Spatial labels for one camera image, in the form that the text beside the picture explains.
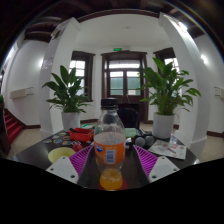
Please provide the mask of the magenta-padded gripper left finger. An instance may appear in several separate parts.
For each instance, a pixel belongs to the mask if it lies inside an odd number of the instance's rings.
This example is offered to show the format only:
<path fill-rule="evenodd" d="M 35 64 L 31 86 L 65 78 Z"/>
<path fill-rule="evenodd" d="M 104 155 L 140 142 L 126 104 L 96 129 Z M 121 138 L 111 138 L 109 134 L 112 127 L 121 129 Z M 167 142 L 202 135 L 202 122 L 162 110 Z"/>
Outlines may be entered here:
<path fill-rule="evenodd" d="M 49 168 L 47 168 L 47 171 L 77 184 L 81 179 L 81 174 L 92 149 L 93 146 L 90 145 L 70 157 L 62 155 Z"/>

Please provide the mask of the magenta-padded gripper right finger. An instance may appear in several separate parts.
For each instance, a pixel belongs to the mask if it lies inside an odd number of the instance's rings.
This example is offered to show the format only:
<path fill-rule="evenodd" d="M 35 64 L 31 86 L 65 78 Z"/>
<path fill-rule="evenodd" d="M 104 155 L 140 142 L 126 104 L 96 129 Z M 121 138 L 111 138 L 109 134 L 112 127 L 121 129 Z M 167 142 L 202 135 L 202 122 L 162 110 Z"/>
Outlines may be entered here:
<path fill-rule="evenodd" d="M 150 183 L 179 171 L 179 168 L 166 156 L 157 157 L 137 145 L 134 145 L 133 148 L 138 155 L 142 169 Z"/>

